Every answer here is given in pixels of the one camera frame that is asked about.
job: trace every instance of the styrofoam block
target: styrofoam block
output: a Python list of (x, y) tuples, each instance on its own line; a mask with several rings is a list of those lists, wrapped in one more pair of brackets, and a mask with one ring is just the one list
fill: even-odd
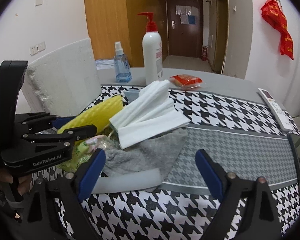
[(101, 94), (90, 38), (30, 63), (22, 92), (32, 112), (78, 115)]

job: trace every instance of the yellow sponge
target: yellow sponge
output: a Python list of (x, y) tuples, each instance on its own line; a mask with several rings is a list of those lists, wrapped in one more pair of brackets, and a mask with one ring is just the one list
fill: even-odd
[(58, 133), (62, 133), (65, 129), (75, 128), (94, 124), (97, 127), (97, 133), (102, 132), (110, 123), (109, 119), (123, 109), (122, 96), (117, 95), (109, 98), (87, 111), (79, 114), (76, 118), (62, 126)]

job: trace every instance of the white spray nozzle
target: white spray nozzle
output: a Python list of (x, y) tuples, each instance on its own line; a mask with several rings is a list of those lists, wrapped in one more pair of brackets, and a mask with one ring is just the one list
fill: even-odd
[(116, 41), (116, 42), (114, 43), (114, 47), (115, 47), (115, 54), (116, 54), (117, 56), (123, 54), (123, 49), (122, 49), (122, 46), (121, 46), (121, 41)]

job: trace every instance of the human hand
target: human hand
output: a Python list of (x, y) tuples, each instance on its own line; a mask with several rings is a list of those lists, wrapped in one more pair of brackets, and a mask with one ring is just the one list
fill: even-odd
[[(18, 185), (18, 192), (20, 195), (25, 194), (29, 191), (30, 188), (30, 182), (31, 182), (31, 174), (18, 178), (19, 185)], [(7, 182), (12, 183), (13, 177), (8, 173), (5, 169), (0, 169), (0, 182)]]

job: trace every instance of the red food wrapper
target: red food wrapper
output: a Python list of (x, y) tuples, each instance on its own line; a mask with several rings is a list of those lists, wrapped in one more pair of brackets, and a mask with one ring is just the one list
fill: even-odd
[(261, 8), (262, 18), (281, 33), (280, 53), (293, 60), (293, 40), (288, 32), (287, 19), (276, 0), (268, 0)]
[(190, 75), (176, 75), (171, 77), (170, 82), (175, 84), (182, 90), (188, 90), (191, 88), (199, 87), (202, 83), (202, 79)]

